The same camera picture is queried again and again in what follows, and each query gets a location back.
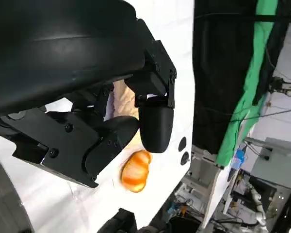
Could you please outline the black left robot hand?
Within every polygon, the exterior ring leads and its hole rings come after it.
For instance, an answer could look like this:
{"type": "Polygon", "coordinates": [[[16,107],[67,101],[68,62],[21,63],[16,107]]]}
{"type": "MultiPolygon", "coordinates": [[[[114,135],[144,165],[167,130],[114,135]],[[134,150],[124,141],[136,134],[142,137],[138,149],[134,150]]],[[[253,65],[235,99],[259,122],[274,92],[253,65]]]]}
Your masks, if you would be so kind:
{"type": "Polygon", "coordinates": [[[136,133],[168,148],[176,68],[124,0],[0,0],[0,136],[90,188],[136,133]]]}

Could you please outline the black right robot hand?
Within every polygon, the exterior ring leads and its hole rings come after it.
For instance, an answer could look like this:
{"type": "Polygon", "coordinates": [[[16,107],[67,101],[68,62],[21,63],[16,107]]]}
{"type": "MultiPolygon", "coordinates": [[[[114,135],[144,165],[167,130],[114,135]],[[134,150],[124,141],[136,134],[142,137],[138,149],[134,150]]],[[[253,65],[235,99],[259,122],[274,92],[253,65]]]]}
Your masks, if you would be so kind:
{"type": "Polygon", "coordinates": [[[145,226],[137,229],[136,219],[133,212],[120,208],[97,233],[159,233],[153,226],[145,226]]]}

